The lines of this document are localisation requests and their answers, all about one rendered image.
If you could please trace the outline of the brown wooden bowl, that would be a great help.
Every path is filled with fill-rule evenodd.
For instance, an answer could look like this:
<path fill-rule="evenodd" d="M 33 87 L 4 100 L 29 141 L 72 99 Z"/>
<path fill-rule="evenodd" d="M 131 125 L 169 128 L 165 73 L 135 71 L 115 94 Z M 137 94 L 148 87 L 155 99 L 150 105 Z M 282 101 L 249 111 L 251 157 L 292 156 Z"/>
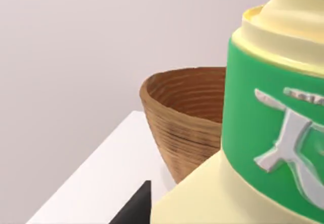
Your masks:
<path fill-rule="evenodd" d="M 221 148 L 225 75 L 225 67 L 190 67 L 141 85 L 149 128 L 175 183 Z"/>

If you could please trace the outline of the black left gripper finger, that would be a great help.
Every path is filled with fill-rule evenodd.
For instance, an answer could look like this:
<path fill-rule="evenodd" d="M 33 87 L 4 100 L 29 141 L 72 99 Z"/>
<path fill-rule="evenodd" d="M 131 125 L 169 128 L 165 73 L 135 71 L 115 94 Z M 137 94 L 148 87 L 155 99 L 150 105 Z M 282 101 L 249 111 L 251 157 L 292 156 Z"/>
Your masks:
<path fill-rule="evenodd" d="M 151 180 L 146 180 L 109 224 L 150 224 Z"/>

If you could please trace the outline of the cream and green trophy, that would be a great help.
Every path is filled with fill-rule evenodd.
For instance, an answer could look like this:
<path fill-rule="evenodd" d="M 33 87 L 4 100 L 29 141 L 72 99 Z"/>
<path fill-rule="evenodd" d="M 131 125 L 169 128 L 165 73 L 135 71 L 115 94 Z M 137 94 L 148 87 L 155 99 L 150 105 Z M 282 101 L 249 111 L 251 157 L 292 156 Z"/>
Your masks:
<path fill-rule="evenodd" d="M 324 224 L 324 0 L 270 0 L 228 44 L 221 149 L 150 224 Z"/>

